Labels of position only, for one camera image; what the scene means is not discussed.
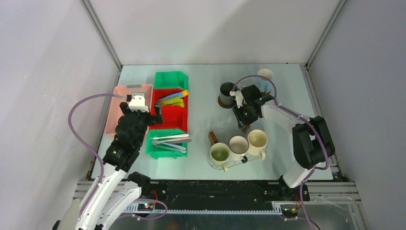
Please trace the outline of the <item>light blue mug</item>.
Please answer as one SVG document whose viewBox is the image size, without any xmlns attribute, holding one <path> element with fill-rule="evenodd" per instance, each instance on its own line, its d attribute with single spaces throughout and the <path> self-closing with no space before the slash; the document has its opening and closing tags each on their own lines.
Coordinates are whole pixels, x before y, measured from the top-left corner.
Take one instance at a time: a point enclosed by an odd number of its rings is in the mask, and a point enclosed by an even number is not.
<svg viewBox="0 0 406 230">
<path fill-rule="evenodd" d="M 260 69 L 257 75 L 262 76 L 262 78 L 257 78 L 257 87 L 262 93 L 270 93 L 272 90 L 272 84 L 269 80 L 274 77 L 273 72 L 270 69 Z"/>
</svg>

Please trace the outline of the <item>black mug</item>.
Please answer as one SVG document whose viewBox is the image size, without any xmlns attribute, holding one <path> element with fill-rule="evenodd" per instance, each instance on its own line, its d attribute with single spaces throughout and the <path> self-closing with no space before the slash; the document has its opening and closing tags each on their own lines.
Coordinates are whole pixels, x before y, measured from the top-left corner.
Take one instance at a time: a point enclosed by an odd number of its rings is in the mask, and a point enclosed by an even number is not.
<svg viewBox="0 0 406 230">
<path fill-rule="evenodd" d="M 230 91 L 234 88 L 235 84 L 232 82 L 225 82 L 220 86 L 220 101 L 226 105 L 231 106 L 233 99 L 230 96 Z"/>
</svg>

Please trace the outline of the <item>cream mug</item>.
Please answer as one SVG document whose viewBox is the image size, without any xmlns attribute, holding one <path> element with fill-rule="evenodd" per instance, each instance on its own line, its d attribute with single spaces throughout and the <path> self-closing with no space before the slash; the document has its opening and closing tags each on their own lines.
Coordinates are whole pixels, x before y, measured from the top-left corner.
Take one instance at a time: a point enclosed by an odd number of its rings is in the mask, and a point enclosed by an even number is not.
<svg viewBox="0 0 406 230">
<path fill-rule="evenodd" d="M 262 130 L 252 130 L 248 134 L 248 154 L 258 156 L 262 161 L 266 159 L 266 147 L 268 144 L 268 136 Z"/>
</svg>

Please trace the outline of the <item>white ribbed mug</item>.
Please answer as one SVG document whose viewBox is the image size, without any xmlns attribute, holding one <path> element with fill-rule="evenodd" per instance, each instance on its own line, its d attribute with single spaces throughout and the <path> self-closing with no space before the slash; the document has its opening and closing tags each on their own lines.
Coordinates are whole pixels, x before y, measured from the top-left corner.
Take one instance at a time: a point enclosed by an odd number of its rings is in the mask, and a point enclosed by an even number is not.
<svg viewBox="0 0 406 230">
<path fill-rule="evenodd" d="M 248 158 L 246 153 L 249 149 L 248 140 L 240 135 L 233 136 L 228 143 L 230 149 L 230 159 L 233 161 L 240 161 L 246 163 Z"/>
</svg>

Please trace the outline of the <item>clear holder with brown ends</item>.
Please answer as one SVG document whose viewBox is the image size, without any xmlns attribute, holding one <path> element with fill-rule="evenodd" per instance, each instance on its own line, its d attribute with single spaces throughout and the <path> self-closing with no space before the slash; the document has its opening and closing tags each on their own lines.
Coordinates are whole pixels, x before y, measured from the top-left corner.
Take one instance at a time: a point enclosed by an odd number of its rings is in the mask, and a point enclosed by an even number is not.
<svg viewBox="0 0 406 230">
<path fill-rule="evenodd" d="M 233 136 L 243 136 L 247 137 L 248 132 L 242 131 L 237 123 L 223 123 L 223 124 L 214 124 L 209 128 L 208 139 L 211 146 L 215 143 L 224 143 L 229 144 L 229 140 Z"/>
</svg>

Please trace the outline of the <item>green mug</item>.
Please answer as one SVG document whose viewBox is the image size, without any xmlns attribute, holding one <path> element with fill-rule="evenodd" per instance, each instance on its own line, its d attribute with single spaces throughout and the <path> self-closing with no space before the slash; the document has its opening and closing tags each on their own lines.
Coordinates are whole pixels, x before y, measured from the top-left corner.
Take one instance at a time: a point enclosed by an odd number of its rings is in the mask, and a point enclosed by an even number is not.
<svg viewBox="0 0 406 230">
<path fill-rule="evenodd" d="M 213 165 L 221 167 L 228 172 L 227 161 L 230 157 L 230 149 L 224 143 L 215 143 L 210 148 L 210 159 Z"/>
</svg>

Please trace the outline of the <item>clear textured oval tray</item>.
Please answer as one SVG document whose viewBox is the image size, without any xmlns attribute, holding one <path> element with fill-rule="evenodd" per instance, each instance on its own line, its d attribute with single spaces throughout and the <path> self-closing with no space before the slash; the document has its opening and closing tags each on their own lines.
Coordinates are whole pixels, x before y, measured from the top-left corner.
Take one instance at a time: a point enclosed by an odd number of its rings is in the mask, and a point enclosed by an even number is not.
<svg viewBox="0 0 406 230">
<path fill-rule="evenodd" d="M 245 153 L 243 156 L 237 157 L 226 144 L 216 143 L 211 146 L 207 154 L 207 162 L 213 169 L 227 172 L 231 167 L 245 164 L 255 159 L 263 161 L 265 157 L 264 152 L 261 152 L 259 155 Z"/>
</svg>

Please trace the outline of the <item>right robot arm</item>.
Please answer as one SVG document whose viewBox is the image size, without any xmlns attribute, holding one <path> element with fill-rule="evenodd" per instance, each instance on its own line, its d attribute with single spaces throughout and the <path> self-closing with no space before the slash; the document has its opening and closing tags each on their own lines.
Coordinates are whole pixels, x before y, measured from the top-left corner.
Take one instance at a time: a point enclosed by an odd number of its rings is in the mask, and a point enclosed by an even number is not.
<svg viewBox="0 0 406 230">
<path fill-rule="evenodd" d="M 226 93 L 238 128 L 245 132 L 260 118 L 268 119 L 292 135 L 294 161 L 278 179 L 278 196 L 284 200 L 304 195 L 304 183 L 316 170 L 326 170 L 335 154 L 327 123 L 321 116 L 299 114 L 278 103 L 275 95 L 262 94 L 256 85 L 233 86 Z"/>
</svg>

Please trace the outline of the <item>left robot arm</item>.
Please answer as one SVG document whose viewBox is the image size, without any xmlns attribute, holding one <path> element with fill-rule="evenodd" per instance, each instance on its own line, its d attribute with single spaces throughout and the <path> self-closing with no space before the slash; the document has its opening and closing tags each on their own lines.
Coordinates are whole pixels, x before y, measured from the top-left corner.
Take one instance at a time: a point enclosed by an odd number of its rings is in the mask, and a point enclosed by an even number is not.
<svg viewBox="0 0 406 230">
<path fill-rule="evenodd" d="M 115 136 L 102 159 L 103 170 L 82 201 L 72 202 L 58 220 L 55 230 L 108 230 L 124 209 L 136 199 L 151 195 L 150 178 L 134 172 L 114 198 L 111 194 L 139 156 L 149 126 L 164 122 L 161 106 L 154 105 L 155 114 L 120 103 L 123 115 L 118 119 Z"/>
</svg>

